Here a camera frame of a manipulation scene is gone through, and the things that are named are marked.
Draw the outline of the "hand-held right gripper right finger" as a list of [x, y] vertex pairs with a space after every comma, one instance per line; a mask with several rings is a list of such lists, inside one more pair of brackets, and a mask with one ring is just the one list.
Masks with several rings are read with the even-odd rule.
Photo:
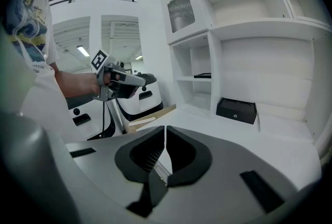
[[196, 183], [212, 164], [210, 149], [170, 125], [166, 128], [166, 134], [166, 150], [172, 164], [168, 186], [179, 187]]

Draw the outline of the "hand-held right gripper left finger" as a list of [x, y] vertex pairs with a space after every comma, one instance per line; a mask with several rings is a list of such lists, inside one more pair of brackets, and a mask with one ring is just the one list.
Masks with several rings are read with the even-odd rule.
[[164, 126], [159, 126], [122, 145], [115, 153], [115, 163], [127, 180], [144, 184], [163, 150]]

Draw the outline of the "person's left hand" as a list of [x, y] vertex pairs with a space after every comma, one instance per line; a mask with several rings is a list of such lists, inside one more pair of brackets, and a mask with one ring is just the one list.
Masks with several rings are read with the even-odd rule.
[[106, 72], [103, 74], [103, 84], [112, 89], [115, 89], [119, 86], [118, 81], [122, 78], [122, 74], [118, 74], [115, 72]]

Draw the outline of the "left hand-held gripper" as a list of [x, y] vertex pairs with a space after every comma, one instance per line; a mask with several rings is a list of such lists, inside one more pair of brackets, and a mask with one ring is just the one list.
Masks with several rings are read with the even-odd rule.
[[[144, 87], [157, 81], [157, 78], [150, 73], [135, 75], [126, 73], [124, 64], [102, 49], [92, 59], [91, 69], [96, 73], [96, 80], [100, 86], [100, 93], [96, 98], [99, 101], [129, 99], [134, 96], [139, 87]], [[106, 72], [122, 74], [121, 80], [118, 81], [119, 86], [115, 89], [103, 84], [103, 74]]]

